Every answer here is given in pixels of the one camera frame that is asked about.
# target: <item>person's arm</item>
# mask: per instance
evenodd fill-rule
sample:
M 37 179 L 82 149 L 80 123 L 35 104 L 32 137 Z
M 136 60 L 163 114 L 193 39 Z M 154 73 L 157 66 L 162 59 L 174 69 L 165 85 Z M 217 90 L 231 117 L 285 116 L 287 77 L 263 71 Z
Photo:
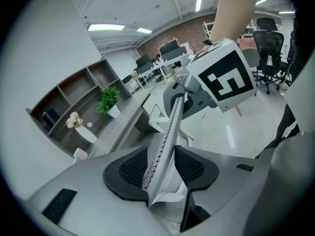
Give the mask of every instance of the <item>person's arm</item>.
M 251 21 L 257 0 L 219 0 L 215 23 L 209 39 L 236 40 Z

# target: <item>green plant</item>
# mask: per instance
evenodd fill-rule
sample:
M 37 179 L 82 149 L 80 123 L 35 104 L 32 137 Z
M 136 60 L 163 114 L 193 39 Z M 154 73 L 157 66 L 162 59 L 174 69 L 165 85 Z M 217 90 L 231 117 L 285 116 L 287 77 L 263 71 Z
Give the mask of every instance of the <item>green plant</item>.
M 97 103 L 97 112 L 106 114 L 118 101 L 117 95 L 120 93 L 116 88 L 102 88 L 102 101 Z

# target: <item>perforated strip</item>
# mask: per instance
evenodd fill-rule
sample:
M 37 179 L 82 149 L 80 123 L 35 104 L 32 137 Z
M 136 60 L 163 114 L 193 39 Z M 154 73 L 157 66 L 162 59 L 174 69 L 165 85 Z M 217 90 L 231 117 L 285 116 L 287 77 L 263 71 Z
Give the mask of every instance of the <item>perforated strip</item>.
M 168 124 L 167 124 L 167 128 L 163 134 L 163 138 L 162 138 L 162 141 L 157 149 L 157 153 L 154 157 L 154 160 L 153 162 L 151 163 L 150 165 L 150 168 L 148 170 L 148 173 L 145 175 L 145 177 L 143 178 L 143 182 L 142 182 L 142 190 L 146 191 L 149 187 L 149 184 L 152 180 L 152 177 L 154 175 L 154 172 L 156 171 L 156 168 L 158 166 L 158 162 L 162 156 L 162 153 L 163 153 L 163 150 L 164 150 L 164 146 L 165 146 L 165 143 L 166 143 L 166 140 L 167 140 L 167 137 L 168 137 L 168 134 L 169 134 L 169 131 L 171 130 L 171 127 L 172 127 L 172 123 L 173 123 L 173 120 L 174 120 L 174 116 L 175 116 L 175 113 L 176 113 L 176 109 L 177 109 L 177 106 L 178 106 L 178 102 L 179 102 L 179 98 L 177 98 L 175 100 L 175 103 L 174 103 L 174 106 L 173 106 L 173 109 L 172 109 L 172 112 L 170 114 L 170 117 L 169 117 L 169 121 L 168 121 Z

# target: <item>vase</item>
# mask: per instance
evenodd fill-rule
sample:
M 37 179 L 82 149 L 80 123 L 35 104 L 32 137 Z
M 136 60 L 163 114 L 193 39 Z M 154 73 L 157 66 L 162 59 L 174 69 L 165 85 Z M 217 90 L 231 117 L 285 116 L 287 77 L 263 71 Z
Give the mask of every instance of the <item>vase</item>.
M 119 110 L 119 108 L 118 108 L 116 105 L 114 105 L 114 106 L 110 109 L 110 111 L 108 111 L 107 113 L 108 113 L 111 117 L 117 118 L 117 117 L 120 115 L 120 110 Z
M 78 133 L 87 141 L 89 141 L 90 143 L 95 143 L 97 140 L 97 137 L 90 131 L 88 130 L 86 127 L 84 126 L 80 126 L 78 128 L 75 128 L 76 131 L 78 131 Z

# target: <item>fluorescent light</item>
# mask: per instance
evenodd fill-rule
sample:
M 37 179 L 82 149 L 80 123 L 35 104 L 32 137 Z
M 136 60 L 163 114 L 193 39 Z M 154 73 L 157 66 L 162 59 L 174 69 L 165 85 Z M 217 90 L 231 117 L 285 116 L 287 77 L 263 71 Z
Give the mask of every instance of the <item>fluorescent light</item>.
M 258 1 L 257 3 L 256 3 L 256 5 L 257 4 L 260 4 L 260 3 L 262 3 L 262 2 L 266 2 L 267 0 L 260 0 L 260 1 Z
M 125 26 L 122 25 L 110 25 L 110 24 L 91 24 L 88 31 L 93 30 L 122 30 Z
M 201 1 L 202 1 L 202 0 L 196 0 L 196 10 L 195 10 L 195 12 L 198 12 L 198 11 L 200 10 Z
M 280 11 L 279 14 L 294 14 L 294 11 Z
M 139 28 L 137 31 L 144 32 L 144 33 L 151 33 L 152 31 L 149 29 Z

